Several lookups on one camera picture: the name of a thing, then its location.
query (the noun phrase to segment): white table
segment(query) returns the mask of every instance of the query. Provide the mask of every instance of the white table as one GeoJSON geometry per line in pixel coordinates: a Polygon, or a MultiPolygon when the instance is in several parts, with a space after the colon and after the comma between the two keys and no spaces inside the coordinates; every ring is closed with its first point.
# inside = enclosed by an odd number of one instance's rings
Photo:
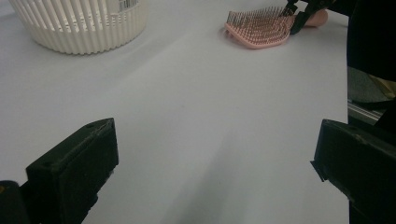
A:
{"type": "Polygon", "coordinates": [[[113,117],[120,165],[84,223],[347,224],[347,198],[310,165],[322,119],[347,121],[347,18],[244,49],[228,11],[285,2],[149,1],[119,49],[38,46],[0,0],[0,179],[86,123],[113,117]]]}

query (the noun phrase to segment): hairbrush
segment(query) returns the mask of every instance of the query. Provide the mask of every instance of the hairbrush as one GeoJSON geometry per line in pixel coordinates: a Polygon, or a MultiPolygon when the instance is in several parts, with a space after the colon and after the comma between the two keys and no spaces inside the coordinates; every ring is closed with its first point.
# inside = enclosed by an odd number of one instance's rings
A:
{"type": "MultiPolygon", "coordinates": [[[[320,26],[328,19],[323,9],[312,15],[305,26],[320,26]]],[[[248,12],[230,11],[225,29],[250,49],[265,49],[284,43],[294,24],[294,12],[284,7],[268,7],[248,12]]]]}

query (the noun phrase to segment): white basket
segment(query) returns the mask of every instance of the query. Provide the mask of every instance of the white basket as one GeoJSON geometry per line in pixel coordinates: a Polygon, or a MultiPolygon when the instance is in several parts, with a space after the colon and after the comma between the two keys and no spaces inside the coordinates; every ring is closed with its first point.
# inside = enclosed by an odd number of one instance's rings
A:
{"type": "Polygon", "coordinates": [[[62,53],[114,49],[139,35],[147,0],[9,0],[39,44],[62,53]]]}

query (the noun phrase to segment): hairbrush bristle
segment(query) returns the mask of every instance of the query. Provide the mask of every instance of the hairbrush bristle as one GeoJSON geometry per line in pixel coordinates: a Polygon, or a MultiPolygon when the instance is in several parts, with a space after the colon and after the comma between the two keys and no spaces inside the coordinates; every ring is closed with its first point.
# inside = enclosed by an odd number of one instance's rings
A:
{"type": "Polygon", "coordinates": [[[283,43],[294,22],[293,12],[283,7],[268,7],[249,12],[232,12],[226,29],[247,47],[262,49],[283,43]]]}

